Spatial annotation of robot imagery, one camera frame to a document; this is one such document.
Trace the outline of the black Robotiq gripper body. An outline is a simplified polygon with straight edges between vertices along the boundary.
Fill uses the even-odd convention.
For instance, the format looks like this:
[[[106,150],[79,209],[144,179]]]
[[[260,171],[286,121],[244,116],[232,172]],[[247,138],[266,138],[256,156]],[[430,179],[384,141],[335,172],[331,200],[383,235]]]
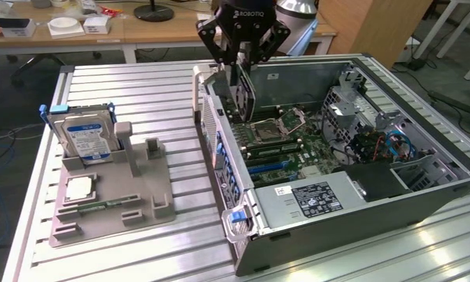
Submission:
[[[276,15],[272,1],[220,1],[214,14],[224,47],[214,53],[218,63],[232,64],[240,44],[248,44],[247,61],[266,61],[276,51]]]

